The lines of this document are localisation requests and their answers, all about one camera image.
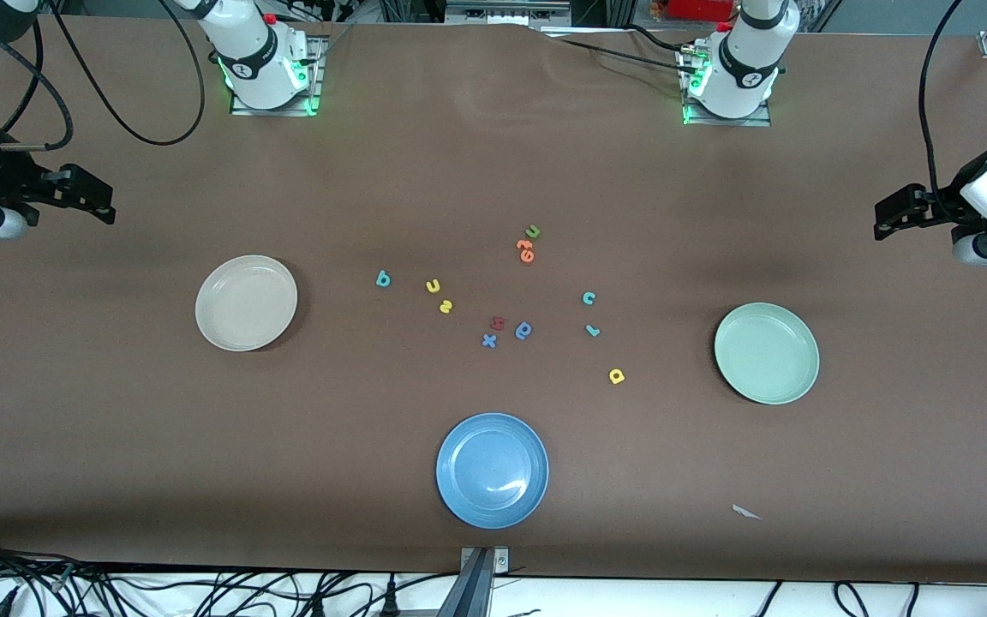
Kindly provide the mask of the metal table edge bracket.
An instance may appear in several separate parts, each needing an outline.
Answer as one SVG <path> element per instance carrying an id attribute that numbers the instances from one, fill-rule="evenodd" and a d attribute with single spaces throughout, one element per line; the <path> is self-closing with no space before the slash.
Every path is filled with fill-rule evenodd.
<path id="1" fill-rule="evenodd" d="M 467 547 L 436 617 L 489 617 L 494 579 L 509 570 L 508 547 Z"/>

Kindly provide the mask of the grey metal equipment frame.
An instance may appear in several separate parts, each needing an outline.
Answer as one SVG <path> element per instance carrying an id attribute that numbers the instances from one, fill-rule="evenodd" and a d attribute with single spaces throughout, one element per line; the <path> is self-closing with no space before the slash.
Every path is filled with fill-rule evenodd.
<path id="1" fill-rule="evenodd" d="M 444 23 L 571 27 L 571 0 L 446 0 Z"/>

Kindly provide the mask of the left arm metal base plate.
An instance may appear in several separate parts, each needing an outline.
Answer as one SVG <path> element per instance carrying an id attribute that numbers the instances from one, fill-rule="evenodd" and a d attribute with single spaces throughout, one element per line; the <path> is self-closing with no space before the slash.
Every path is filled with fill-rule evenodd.
<path id="1" fill-rule="evenodd" d="M 772 93 L 771 87 L 767 87 L 765 93 L 760 94 L 757 108 L 752 110 L 752 113 L 736 118 L 718 116 L 696 97 L 696 93 L 703 90 L 710 77 L 721 74 L 720 70 L 715 70 L 710 62 L 709 48 L 700 45 L 705 42 L 706 39 L 697 39 L 693 45 L 681 45 L 680 50 L 674 52 L 678 67 L 691 70 L 690 73 L 684 73 L 680 77 L 683 124 L 768 128 L 771 125 L 768 105 L 768 95 Z"/>

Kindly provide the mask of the brown table cover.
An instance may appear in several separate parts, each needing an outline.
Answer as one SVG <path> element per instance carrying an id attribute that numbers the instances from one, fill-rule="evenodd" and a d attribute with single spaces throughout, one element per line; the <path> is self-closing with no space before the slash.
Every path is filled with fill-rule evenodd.
<path id="1" fill-rule="evenodd" d="M 924 179 L 923 39 L 794 40 L 754 129 L 683 125 L 665 70 L 524 27 L 357 25 L 317 117 L 231 116 L 209 67 L 200 127 L 153 147 L 42 28 L 75 137 L 40 163 L 109 183 L 117 221 L 44 208 L 0 242 L 0 548 L 447 572 L 500 544 L 526 577 L 987 582 L 987 268 L 947 228 L 872 236 Z M 232 352 L 194 304 L 247 255 L 299 304 Z M 718 371 L 747 303 L 814 333 L 798 401 Z M 506 530 L 436 488 L 443 439 L 487 411 L 551 462 Z"/>

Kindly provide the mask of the beige round plate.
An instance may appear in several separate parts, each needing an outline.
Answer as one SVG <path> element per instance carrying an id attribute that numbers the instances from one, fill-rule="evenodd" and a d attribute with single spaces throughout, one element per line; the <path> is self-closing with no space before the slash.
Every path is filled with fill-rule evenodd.
<path id="1" fill-rule="evenodd" d="M 289 268 L 272 257 L 247 255 L 208 274 L 197 292 L 194 316 L 208 343 L 246 352 L 277 340 L 290 327 L 298 304 Z"/>

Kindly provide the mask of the red box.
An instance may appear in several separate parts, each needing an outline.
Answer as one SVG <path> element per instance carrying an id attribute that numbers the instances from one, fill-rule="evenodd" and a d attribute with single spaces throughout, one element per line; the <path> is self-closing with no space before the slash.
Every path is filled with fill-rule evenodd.
<path id="1" fill-rule="evenodd" d="M 665 0 L 665 15 L 692 22 L 728 22 L 736 0 Z"/>

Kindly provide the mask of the blue round plate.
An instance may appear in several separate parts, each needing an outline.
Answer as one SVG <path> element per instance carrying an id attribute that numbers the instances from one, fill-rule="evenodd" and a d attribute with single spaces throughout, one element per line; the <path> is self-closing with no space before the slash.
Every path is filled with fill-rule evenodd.
<path id="1" fill-rule="evenodd" d="M 544 500 L 551 462 L 540 435 L 501 411 L 463 419 L 443 439 L 436 488 L 447 509 L 479 530 L 524 522 Z"/>

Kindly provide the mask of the green round plate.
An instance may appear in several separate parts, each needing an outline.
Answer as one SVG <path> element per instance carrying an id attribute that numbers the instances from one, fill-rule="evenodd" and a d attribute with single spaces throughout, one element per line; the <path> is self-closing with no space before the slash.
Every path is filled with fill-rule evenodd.
<path id="1" fill-rule="evenodd" d="M 725 382 L 759 404 L 798 401 L 820 374 L 814 333 L 790 309 L 772 303 L 730 311 L 716 329 L 714 356 Z"/>

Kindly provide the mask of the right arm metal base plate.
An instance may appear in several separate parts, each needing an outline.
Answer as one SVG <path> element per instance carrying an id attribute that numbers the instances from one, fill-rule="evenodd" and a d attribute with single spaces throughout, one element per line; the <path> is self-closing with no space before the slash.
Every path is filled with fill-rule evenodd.
<path id="1" fill-rule="evenodd" d="M 313 117 L 318 113 L 329 39 L 275 27 L 254 54 L 222 58 L 230 114 Z"/>

